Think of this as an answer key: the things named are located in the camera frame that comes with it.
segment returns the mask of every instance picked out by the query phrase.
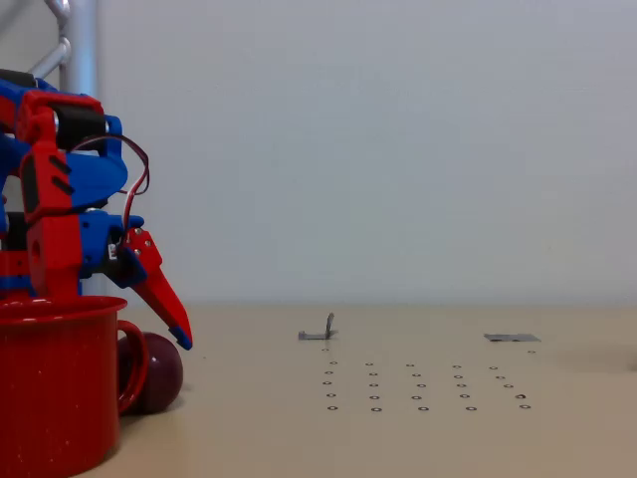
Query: dark red ball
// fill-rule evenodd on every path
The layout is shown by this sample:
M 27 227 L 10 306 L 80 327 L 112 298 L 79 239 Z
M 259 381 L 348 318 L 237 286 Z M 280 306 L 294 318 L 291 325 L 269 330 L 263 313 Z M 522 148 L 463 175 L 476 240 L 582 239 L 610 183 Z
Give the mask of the dark red ball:
M 148 376 L 139 398 L 130 413 L 157 413 L 165 410 L 179 395 L 183 384 L 183 365 L 177 347 L 168 339 L 145 332 L 150 360 Z M 119 390 L 126 387 L 130 377 L 132 354 L 128 339 L 117 341 L 119 359 Z

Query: blue plastic part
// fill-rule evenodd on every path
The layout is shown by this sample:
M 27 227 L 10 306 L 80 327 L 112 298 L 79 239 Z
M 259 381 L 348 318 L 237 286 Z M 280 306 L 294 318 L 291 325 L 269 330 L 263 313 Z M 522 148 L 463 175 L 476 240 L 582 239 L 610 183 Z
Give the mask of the blue plastic part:
M 108 132 L 121 134 L 118 117 L 106 116 Z M 109 199 L 128 179 L 126 165 L 121 159 L 121 141 L 107 139 L 100 156 L 67 153 L 67 165 L 71 169 L 69 183 L 75 189 L 71 195 L 74 208 L 81 208 Z
M 180 327 L 171 327 L 168 331 L 177 339 L 177 343 L 180 344 L 184 349 L 189 351 L 192 349 L 192 342 L 186 336 L 186 333 L 183 332 L 183 329 Z
M 78 214 L 80 221 L 80 236 L 82 239 L 82 257 L 84 258 L 80 278 L 91 276 L 107 254 L 108 237 L 120 237 L 123 234 L 121 216 L 108 214 L 105 211 L 91 211 Z M 130 216 L 130 227 L 141 227 L 143 218 Z
M 36 296 L 36 291 L 31 285 L 30 276 L 0 276 L 0 292 L 19 289 L 29 289 L 29 295 L 31 297 Z
M 29 144 L 5 136 L 0 132 L 0 194 L 7 182 L 7 177 L 20 166 L 20 161 L 29 151 Z M 0 234 L 7 232 L 4 202 L 0 198 Z

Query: red mug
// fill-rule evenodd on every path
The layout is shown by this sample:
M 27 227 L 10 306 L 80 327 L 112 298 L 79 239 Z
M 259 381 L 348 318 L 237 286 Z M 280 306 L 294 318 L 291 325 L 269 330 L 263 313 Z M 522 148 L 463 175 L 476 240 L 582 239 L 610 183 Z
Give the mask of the red mug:
M 69 477 L 115 449 L 118 415 L 148 371 L 143 334 L 117 321 L 125 306 L 114 297 L 0 303 L 0 477 Z M 120 395 L 117 331 L 134 361 Z

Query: red wire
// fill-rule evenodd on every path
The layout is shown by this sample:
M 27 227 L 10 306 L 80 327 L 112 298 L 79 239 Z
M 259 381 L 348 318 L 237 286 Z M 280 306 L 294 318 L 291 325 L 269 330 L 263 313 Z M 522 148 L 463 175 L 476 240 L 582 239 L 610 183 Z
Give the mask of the red wire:
M 143 163 L 143 173 L 141 174 L 139 179 L 134 183 L 132 188 L 129 191 L 125 191 L 123 189 L 119 191 L 121 193 L 126 194 L 126 202 L 124 204 L 123 216 L 121 218 L 122 219 L 121 222 L 123 224 L 123 234 L 121 235 L 121 238 L 119 239 L 119 246 L 121 246 L 121 244 L 123 244 L 124 238 L 128 230 L 130 229 L 130 225 L 128 224 L 128 222 L 130 218 L 130 209 L 132 208 L 132 201 L 135 196 L 141 195 L 144 192 L 146 192 L 148 190 L 148 187 L 150 186 L 150 169 L 148 166 L 149 160 L 148 160 L 148 154 L 146 154 L 146 152 L 141 147 L 139 147 L 139 145 L 136 142 L 134 142 L 132 139 L 124 136 L 123 134 L 112 134 L 108 132 L 104 134 L 96 134 L 94 136 L 89 136 L 83 139 L 78 144 L 76 144 L 72 149 L 70 149 L 69 152 L 73 152 L 77 149 L 86 147 L 98 141 L 103 141 L 105 139 L 118 139 L 121 142 L 125 143 L 128 147 L 130 147 L 130 149 L 132 149 L 132 151 L 135 154 L 137 154 L 137 156 L 139 156 L 139 159 L 141 159 L 141 162 Z M 141 186 L 144 180 L 146 181 L 145 187 L 143 188 L 141 192 L 137 192 L 137 189 L 139 189 L 139 186 Z

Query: table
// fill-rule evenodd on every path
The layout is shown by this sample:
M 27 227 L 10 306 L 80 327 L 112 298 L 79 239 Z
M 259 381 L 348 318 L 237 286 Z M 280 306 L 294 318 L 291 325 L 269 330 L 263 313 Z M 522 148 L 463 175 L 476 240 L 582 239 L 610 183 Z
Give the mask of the table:
M 332 340 L 298 340 L 300 330 L 320 332 L 329 312 L 339 329 Z M 195 347 L 182 354 L 180 397 L 165 413 L 125 418 L 117 454 L 83 476 L 634 474 L 637 309 L 189 313 Z M 120 317 L 167 332 L 145 309 Z M 491 343 L 485 333 L 541 342 Z

